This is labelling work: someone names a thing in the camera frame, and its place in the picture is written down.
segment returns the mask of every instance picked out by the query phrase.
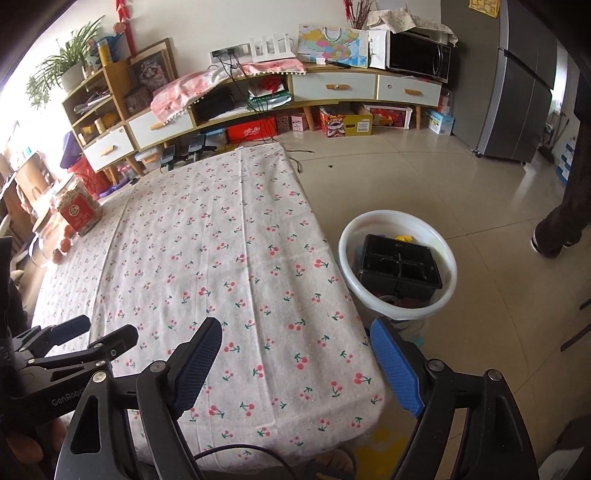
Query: dark trousers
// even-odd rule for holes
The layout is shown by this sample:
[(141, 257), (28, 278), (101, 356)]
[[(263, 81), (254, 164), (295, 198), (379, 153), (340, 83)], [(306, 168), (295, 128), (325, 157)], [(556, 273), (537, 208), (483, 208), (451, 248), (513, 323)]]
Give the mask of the dark trousers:
[(583, 229), (589, 223), (591, 223), (591, 124), (581, 123), (562, 203), (535, 228), (538, 250), (546, 257), (555, 257), (566, 242), (573, 244), (579, 242)]

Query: pink cloth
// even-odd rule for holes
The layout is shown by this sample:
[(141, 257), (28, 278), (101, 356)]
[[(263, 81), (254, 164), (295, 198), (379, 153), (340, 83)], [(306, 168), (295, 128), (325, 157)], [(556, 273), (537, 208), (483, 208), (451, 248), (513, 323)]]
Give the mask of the pink cloth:
[[(265, 73), (306, 72), (304, 64), (297, 59), (244, 63), (242, 68), (248, 76)], [(154, 93), (151, 109), (158, 120), (165, 124), (228, 78), (230, 77), (223, 68), (189, 73), (157, 90)]]

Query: beige floor tile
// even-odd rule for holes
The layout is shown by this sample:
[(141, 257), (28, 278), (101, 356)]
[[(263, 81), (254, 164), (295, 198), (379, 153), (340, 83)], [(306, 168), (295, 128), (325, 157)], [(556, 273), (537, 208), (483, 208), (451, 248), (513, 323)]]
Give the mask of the beige floor tile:
[(554, 168), (540, 161), (523, 167), (468, 154), (403, 156), (429, 181), (467, 233), (545, 216), (563, 195)]
[(537, 409), (535, 406), (534, 387), (532, 382), (528, 380), (525, 384), (514, 393), (515, 401), (519, 407), (519, 412), (525, 423), (525, 428), (530, 436), (531, 446), (534, 448), (534, 453), (537, 455), (540, 451), (539, 427)]
[(570, 274), (563, 264), (577, 252), (554, 260), (540, 256), (530, 245), (536, 224), (534, 220), (469, 235), (509, 308), (530, 375), (559, 345), (578, 305), (560, 274), (561, 267)]
[(567, 423), (591, 413), (591, 335), (565, 352), (557, 348), (531, 377), (538, 421), (538, 461), (550, 453)]
[[(286, 132), (280, 138), (289, 156), (296, 160), (396, 151), (392, 144), (381, 135), (326, 138), (322, 130), (314, 132), (307, 130), (305, 132)], [(312, 150), (313, 153), (289, 152), (289, 150)]]
[[(483, 375), (496, 368), (516, 391), (527, 380), (527, 364), (501, 294), (468, 237), (448, 243), (456, 257), (457, 288), (450, 302), (432, 317), (421, 350), (457, 372)], [(461, 431), (462, 422), (456, 424)]]
[(468, 146), (455, 135), (437, 135), (428, 128), (374, 128), (373, 133), (386, 138), (400, 152), (471, 153)]
[(305, 161), (299, 178), (333, 249), (345, 226), (371, 210), (416, 215), (445, 238), (464, 234), (428, 183), (398, 153)]
[(447, 441), (443, 458), (439, 464), (439, 470), (435, 480), (447, 480), (452, 475), (453, 466), (456, 463), (457, 452), (460, 449), (460, 437), (450, 438)]

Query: plastic storage box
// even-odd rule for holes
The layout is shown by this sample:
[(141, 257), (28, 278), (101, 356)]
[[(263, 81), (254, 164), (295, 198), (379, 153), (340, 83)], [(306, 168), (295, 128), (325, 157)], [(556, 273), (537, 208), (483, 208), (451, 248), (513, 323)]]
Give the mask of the plastic storage box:
[(420, 302), (443, 287), (429, 247), (378, 235), (365, 237), (357, 278), (377, 297)]

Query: cardboard box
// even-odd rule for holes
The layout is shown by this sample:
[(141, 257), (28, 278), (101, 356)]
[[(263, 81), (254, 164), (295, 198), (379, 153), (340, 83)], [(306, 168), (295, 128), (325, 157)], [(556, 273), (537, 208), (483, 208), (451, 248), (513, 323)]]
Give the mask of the cardboard box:
[(294, 132), (308, 130), (308, 120), (306, 120), (306, 115), (303, 113), (294, 113), (291, 116), (291, 129)]
[(413, 109), (389, 105), (363, 105), (357, 113), (372, 115), (374, 127), (403, 128), (408, 130)]
[(277, 131), (280, 134), (291, 130), (291, 117), (288, 113), (280, 113), (275, 118), (277, 119)]
[(274, 118), (257, 119), (245, 124), (232, 125), (226, 132), (230, 142), (262, 140), (277, 135), (277, 124)]
[(424, 122), (438, 135), (451, 135), (454, 118), (451, 115), (443, 115), (436, 110), (425, 108), (422, 113)]
[(329, 138), (371, 135), (373, 115), (353, 113), (347, 105), (321, 106), (320, 126)]

